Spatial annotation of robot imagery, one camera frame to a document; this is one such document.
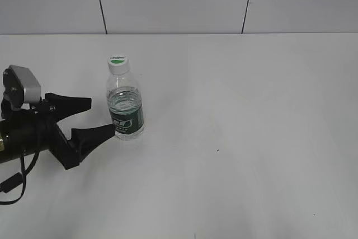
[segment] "green logo on cap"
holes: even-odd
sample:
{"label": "green logo on cap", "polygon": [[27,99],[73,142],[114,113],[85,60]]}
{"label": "green logo on cap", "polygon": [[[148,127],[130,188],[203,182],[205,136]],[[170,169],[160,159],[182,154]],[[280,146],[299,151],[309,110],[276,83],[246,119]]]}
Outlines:
{"label": "green logo on cap", "polygon": [[111,63],[114,63],[114,64],[121,64],[123,62],[124,62],[124,60],[111,60]]}

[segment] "yellow part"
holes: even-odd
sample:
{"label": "yellow part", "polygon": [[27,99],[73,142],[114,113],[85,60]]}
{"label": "yellow part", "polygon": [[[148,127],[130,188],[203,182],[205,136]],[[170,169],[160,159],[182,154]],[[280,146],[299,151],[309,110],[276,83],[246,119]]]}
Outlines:
{"label": "yellow part", "polygon": [[4,140],[2,140],[2,136],[0,133],[0,152],[5,150],[5,146],[4,146]]}

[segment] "water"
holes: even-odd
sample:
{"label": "water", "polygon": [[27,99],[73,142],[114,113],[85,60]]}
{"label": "water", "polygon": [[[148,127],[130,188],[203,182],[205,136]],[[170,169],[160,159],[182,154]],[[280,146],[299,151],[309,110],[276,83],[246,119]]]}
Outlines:
{"label": "water", "polygon": [[138,89],[128,86],[117,88],[109,93],[107,100],[116,136],[122,140],[137,138],[144,127],[142,98]]}

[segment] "white wall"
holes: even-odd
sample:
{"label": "white wall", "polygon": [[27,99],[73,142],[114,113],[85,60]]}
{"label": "white wall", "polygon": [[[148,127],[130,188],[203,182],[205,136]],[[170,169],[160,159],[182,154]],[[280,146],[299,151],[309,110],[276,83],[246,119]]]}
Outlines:
{"label": "white wall", "polygon": [[[109,34],[240,33],[247,0],[102,0]],[[250,0],[244,33],[355,32],[358,0]],[[103,34],[99,0],[0,0],[0,34]]]}
{"label": "white wall", "polygon": [[103,34],[98,0],[0,0],[0,34]]}
{"label": "white wall", "polygon": [[244,32],[357,32],[358,0],[250,0]]}
{"label": "white wall", "polygon": [[108,32],[240,33],[247,0],[102,0]]}

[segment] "gray camera housing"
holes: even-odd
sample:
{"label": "gray camera housing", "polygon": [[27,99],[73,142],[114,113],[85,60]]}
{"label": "gray camera housing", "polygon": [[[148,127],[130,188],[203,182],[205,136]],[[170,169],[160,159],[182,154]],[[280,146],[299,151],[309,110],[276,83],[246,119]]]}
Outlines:
{"label": "gray camera housing", "polygon": [[41,100],[41,85],[35,78],[34,74],[26,67],[18,65],[9,66],[23,89],[23,103],[36,104]]}

